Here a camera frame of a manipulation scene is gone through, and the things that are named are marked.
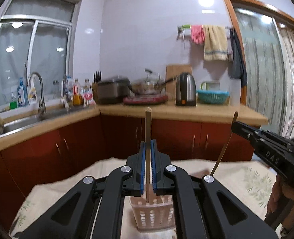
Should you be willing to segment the right hand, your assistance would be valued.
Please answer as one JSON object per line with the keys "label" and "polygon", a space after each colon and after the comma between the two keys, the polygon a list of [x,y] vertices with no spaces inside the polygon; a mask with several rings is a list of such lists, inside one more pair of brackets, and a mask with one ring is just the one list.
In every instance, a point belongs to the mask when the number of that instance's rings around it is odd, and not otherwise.
{"label": "right hand", "polygon": [[294,228],[294,188],[277,174],[267,202],[267,223],[272,224],[282,213],[282,228],[289,232]]}

